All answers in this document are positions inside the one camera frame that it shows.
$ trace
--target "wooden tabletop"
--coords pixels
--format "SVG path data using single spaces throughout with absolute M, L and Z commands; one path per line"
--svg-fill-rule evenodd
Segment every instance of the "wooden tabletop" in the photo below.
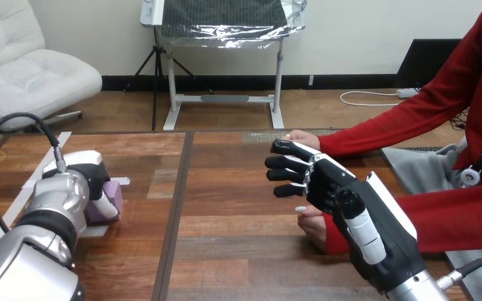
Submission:
M 321 254 L 296 224 L 300 197 L 277 199 L 263 161 L 278 132 L 71 135 L 65 153 L 93 149 L 129 177 L 119 222 L 81 238 L 76 273 L 87 300 L 386 300 L 348 255 Z M 4 214 L 49 150 L 45 136 L 0 137 Z M 341 161 L 404 191 L 379 152 Z M 449 273 L 428 261 L 434 278 Z M 466 300 L 458 287 L 451 300 Z

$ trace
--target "tripod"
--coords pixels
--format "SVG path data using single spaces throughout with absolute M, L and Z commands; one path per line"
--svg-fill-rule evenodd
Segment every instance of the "tripod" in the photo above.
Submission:
M 154 62 L 154 100 L 153 100 L 153 130 L 156 130 L 156 102 L 158 101 L 158 81 L 160 79 L 163 79 L 163 72 L 161 68 L 161 55 L 166 54 L 167 51 L 162 47 L 158 46 L 158 37 L 156 36 L 156 27 L 154 26 L 154 46 L 153 50 L 147 56 L 146 60 L 141 64 L 141 67 L 137 70 L 136 74 L 134 75 L 134 79 L 137 78 L 137 76 L 140 74 L 141 70 L 147 65 L 149 60 L 153 57 L 154 54 L 156 56 L 154 57 L 155 62 Z M 173 58 L 173 62 L 177 64 L 182 70 L 184 70 L 185 73 L 187 73 L 191 79 L 197 80 L 194 74 L 190 72 L 184 65 L 182 65 L 176 58 Z M 126 85 L 126 88 L 123 90 L 123 92 L 126 92 L 130 89 L 130 83 Z M 212 89 L 208 89 L 208 92 L 210 94 L 214 94 Z

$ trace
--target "gray pants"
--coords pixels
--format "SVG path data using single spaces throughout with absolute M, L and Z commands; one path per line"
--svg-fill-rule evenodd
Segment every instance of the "gray pants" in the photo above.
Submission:
M 383 152 L 408 191 L 420 194 L 461 187 L 461 171 L 453 170 L 461 150 L 457 150 L 453 144 L 438 152 L 415 152 L 390 147 L 383 149 Z M 458 268 L 482 257 L 482 250 L 450 251 L 446 254 L 454 267 Z M 463 282 L 474 300 L 482 301 L 482 267 L 468 275 Z

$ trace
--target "red sleeve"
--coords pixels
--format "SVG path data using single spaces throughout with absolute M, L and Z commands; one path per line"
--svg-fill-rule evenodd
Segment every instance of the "red sleeve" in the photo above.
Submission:
M 482 249 L 482 186 L 405 196 L 397 202 L 417 229 L 421 252 Z M 325 220 L 326 252 L 347 252 L 332 217 Z
M 343 156 L 372 151 L 424 134 L 470 104 L 482 71 L 482 13 L 437 76 L 393 109 L 333 135 L 319 137 L 322 152 Z

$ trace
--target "black robotic finger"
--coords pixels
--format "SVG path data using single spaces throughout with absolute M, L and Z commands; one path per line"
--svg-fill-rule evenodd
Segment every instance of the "black robotic finger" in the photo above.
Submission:
M 290 169 L 269 169 L 267 171 L 267 178 L 270 181 L 291 181 L 302 184 L 304 182 L 305 175 L 298 174 Z
M 299 174 L 305 174 L 311 164 L 306 161 L 302 161 L 297 157 L 273 156 L 265 159 L 265 166 L 271 169 L 289 168 L 294 172 L 298 172 Z
M 284 198 L 286 196 L 303 196 L 305 185 L 302 184 L 287 184 L 276 186 L 274 188 L 274 195 L 277 198 Z
M 293 141 L 285 141 L 276 139 L 272 143 L 272 147 L 270 147 L 270 152 L 275 154 L 282 154 L 282 155 L 292 155 L 296 156 L 299 159 L 302 159 L 306 162 L 309 162 L 309 159 L 316 154 L 320 154 L 321 152 L 312 149 L 308 146 L 302 145 L 298 142 Z

